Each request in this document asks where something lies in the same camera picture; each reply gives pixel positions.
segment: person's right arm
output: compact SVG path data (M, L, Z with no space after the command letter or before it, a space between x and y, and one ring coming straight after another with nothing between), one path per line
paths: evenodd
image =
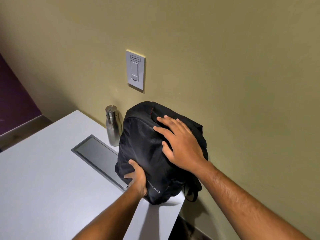
M163 153L172 163L198 177L241 239L309 239L206 161L196 138L182 121L168 116L157 120L172 131L154 127L172 147L171 150L162 142Z

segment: lenovo logo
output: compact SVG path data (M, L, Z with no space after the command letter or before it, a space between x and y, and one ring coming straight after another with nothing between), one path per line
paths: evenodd
M155 191L157 191L158 193L160 193L159 190L157 190L154 186L152 186L152 184L150 183L150 181L149 181L148 179L146 179L146 180L148 181L148 183L150 184L150 186L151 186Z

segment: person's left arm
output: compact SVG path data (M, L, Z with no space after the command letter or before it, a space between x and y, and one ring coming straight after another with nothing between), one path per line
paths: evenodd
M142 167L134 160L129 160L129 163L135 171L124 176L132 178L127 191L85 226L73 240L123 239L139 201L147 193L146 175Z

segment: stainless steel bottle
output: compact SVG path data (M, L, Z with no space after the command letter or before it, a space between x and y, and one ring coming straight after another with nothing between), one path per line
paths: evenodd
M110 145L118 146L122 134L122 125L119 119L119 112L116 106L106 107L106 131Z

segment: bottle lid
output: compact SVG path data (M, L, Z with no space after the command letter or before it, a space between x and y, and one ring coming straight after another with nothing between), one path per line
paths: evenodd
M116 117L118 115L118 109L114 105L109 105L106 107L106 116Z

